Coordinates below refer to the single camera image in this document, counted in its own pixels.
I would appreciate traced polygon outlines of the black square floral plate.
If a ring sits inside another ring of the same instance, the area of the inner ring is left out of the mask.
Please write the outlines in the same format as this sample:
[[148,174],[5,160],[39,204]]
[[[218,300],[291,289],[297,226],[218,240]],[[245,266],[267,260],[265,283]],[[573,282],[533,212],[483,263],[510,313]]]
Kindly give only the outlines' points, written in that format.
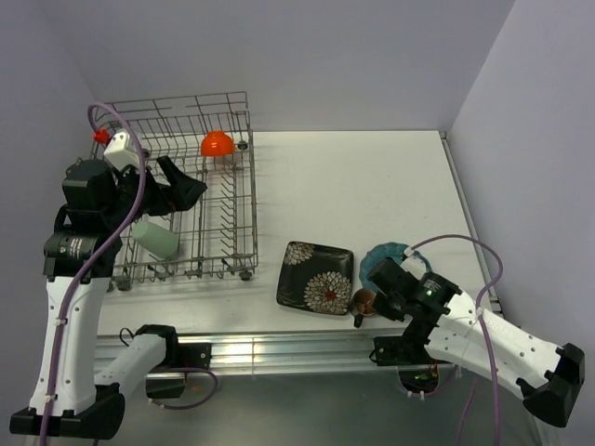
[[276,302],[286,308],[343,316],[351,300],[353,267],[350,250],[292,241],[284,251]]

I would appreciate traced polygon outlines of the brown mug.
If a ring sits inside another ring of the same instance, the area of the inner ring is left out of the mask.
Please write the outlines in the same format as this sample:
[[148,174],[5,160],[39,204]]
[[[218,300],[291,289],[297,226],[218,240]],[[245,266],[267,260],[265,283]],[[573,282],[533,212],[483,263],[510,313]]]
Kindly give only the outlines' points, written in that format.
[[356,291],[349,304],[349,313],[353,318],[353,326],[359,329],[365,318],[376,315],[374,303],[377,293],[368,288]]

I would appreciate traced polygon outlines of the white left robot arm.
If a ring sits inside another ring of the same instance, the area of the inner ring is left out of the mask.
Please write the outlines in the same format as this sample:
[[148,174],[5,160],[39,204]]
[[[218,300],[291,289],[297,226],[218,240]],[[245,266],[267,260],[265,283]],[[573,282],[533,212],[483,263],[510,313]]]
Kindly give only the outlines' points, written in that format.
[[132,164],[118,169],[99,159],[67,169],[66,203],[44,246],[48,313],[42,366],[28,406],[10,418],[11,433],[41,440],[111,439],[145,375],[178,366],[176,329],[145,324],[107,368],[94,371],[99,315],[122,247],[121,232],[144,215],[187,211],[207,189],[168,157],[157,163],[165,183]]

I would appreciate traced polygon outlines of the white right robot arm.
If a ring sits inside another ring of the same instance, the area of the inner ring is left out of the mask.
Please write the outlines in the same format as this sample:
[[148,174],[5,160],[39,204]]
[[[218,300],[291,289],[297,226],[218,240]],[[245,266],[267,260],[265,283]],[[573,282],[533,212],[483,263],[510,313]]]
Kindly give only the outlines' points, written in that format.
[[565,427],[585,382],[585,353],[506,321],[434,272],[421,278],[386,258],[367,276],[402,334],[375,343],[377,362],[450,362],[507,389],[537,419]]

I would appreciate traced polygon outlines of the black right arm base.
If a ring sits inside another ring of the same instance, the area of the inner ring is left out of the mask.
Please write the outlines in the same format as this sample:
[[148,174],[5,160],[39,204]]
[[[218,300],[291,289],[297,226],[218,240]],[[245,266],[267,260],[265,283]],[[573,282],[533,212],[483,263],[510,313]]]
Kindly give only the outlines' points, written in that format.
[[451,361],[435,359],[426,350],[430,331],[434,328],[432,324],[412,322],[402,334],[376,336],[368,359],[380,367],[452,364]]

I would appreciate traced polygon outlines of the orange bowl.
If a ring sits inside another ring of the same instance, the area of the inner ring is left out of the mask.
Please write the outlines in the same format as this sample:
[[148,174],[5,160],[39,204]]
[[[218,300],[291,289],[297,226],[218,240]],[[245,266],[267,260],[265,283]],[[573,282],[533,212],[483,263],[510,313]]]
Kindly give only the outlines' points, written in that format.
[[203,138],[200,153],[204,157],[224,157],[235,152],[231,136],[223,131],[210,131]]

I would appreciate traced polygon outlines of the light green cup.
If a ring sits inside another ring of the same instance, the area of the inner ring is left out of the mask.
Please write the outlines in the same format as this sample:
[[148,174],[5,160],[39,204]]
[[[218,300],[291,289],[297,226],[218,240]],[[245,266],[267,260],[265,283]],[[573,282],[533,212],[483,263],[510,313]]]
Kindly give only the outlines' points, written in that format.
[[131,236],[153,256],[171,259],[179,252],[179,235],[149,221],[136,223]]

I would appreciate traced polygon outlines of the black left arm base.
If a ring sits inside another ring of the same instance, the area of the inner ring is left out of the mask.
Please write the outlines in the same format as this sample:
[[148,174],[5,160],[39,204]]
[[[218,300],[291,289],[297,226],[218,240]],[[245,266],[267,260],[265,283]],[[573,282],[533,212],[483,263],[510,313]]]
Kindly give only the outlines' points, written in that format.
[[175,373],[176,368],[200,368],[208,370],[211,360],[210,343],[180,343],[176,358],[153,368],[147,375],[145,390],[150,399],[167,400],[181,397],[186,384],[187,374]]

